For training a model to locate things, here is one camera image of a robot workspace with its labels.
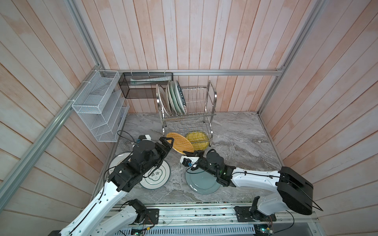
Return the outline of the orange woven bamboo plate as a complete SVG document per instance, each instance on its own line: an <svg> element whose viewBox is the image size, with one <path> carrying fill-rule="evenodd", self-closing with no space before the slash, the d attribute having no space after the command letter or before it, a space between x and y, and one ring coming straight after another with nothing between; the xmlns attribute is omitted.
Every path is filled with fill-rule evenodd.
<svg viewBox="0 0 378 236"><path fill-rule="evenodd" d="M184 136L170 132L166 136L167 138L173 138L173 148L180 154L186 154L187 152L193 153L194 147L192 143Z"/></svg>

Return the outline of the stainless steel dish rack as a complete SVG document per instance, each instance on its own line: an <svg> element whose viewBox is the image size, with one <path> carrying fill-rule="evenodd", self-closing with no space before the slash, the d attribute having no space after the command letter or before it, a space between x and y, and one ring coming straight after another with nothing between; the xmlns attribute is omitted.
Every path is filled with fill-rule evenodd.
<svg viewBox="0 0 378 236"><path fill-rule="evenodd" d="M178 90L176 88L176 81L173 81L173 87L177 102L183 111ZM208 81L205 86L181 86L181 88L187 105L187 115L178 115L176 113L174 116L164 117L156 95L157 109L162 126L162 135L166 136L168 133L173 132L186 137L190 132L203 131L208 135L210 139L209 146L211 146L214 135L212 121L216 115L217 105L217 91L215 86L211 81Z"/></svg>

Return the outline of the white plate dark lettered rim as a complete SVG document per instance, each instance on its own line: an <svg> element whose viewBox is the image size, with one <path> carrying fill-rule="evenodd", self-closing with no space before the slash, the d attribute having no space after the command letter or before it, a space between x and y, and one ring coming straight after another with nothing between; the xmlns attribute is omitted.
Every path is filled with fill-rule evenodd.
<svg viewBox="0 0 378 236"><path fill-rule="evenodd" d="M179 94L180 101L181 101L181 104L182 104L183 112L184 112L185 115L187 115L188 114L188 110L187 110L187 105L186 105L185 97L184 97L182 88L181 88L181 86L180 86L180 84L179 84L178 81L176 81L176 88L178 90L178 94Z"/></svg>

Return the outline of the white plate orange sunburst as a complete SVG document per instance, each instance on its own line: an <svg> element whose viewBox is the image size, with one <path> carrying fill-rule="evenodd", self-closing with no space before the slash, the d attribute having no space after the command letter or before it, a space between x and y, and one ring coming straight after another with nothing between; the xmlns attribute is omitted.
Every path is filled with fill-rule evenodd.
<svg viewBox="0 0 378 236"><path fill-rule="evenodd" d="M161 111L164 117L171 116L171 110L169 107L169 102L167 100L167 94L164 88L160 85L157 86L157 98L159 100L159 105L161 106Z"/></svg>

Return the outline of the light green flower plate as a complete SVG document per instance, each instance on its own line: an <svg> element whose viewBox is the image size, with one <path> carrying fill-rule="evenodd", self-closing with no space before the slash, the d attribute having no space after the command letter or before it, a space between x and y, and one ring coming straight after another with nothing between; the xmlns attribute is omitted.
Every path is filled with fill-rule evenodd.
<svg viewBox="0 0 378 236"><path fill-rule="evenodd" d="M176 94L175 94L174 87L173 87L173 81L169 82L169 90L170 90L171 98L172 98L172 101L173 101L173 106L176 110L176 113L178 115L183 115L184 113L181 110L181 107L179 106L177 99L176 99Z"/></svg>

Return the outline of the cream plate with red flowers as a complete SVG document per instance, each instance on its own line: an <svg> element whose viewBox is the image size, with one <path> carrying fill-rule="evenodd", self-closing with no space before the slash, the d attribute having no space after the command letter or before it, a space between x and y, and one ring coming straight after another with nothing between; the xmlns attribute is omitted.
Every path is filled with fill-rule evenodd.
<svg viewBox="0 0 378 236"><path fill-rule="evenodd" d="M174 116L176 114L176 111L175 111L175 108L174 108L174 106L172 104L172 101L171 101L170 90L169 90L169 83L167 83L165 92L166 92L167 102L169 104L171 116Z"/></svg>

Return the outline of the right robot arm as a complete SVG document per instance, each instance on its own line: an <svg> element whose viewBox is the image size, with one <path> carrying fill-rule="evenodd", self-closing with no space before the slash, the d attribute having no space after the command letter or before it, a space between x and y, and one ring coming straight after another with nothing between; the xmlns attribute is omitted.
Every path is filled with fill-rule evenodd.
<svg viewBox="0 0 378 236"><path fill-rule="evenodd" d="M226 165L214 149L207 153L186 151L180 162L191 171L207 172L223 187L252 187L271 192L265 197L255 197L251 207L236 206L239 222L275 220L275 214L281 211L311 215L314 208L322 210L313 200L314 186L290 167L271 172L245 170Z"/></svg>

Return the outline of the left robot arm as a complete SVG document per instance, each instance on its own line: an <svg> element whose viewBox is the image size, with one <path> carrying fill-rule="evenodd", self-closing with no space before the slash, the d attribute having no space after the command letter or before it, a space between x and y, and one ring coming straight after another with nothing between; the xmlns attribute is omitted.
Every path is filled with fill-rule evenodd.
<svg viewBox="0 0 378 236"><path fill-rule="evenodd" d="M149 170L161 166L173 148L174 139L160 137L153 142L142 135L123 161L112 168L103 188L85 209L65 228L52 231L52 236L111 236L126 225L142 223L146 207L137 199L129 201L125 209L105 220L110 210L123 199Z"/></svg>

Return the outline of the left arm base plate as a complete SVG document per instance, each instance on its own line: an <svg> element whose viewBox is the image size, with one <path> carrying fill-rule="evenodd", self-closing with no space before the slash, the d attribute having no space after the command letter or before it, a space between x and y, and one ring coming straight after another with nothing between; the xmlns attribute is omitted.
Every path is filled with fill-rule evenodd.
<svg viewBox="0 0 378 236"><path fill-rule="evenodd" d="M143 210L137 215L134 224L150 224L157 225L159 219L159 209L158 208L148 208Z"/></svg>

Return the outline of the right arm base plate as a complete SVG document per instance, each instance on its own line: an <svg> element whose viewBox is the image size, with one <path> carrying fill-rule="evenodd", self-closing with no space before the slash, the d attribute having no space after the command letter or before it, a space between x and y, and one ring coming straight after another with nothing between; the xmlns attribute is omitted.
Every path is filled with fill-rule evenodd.
<svg viewBox="0 0 378 236"><path fill-rule="evenodd" d="M277 221L275 214L264 215L251 206L234 207L238 222L274 222Z"/></svg>

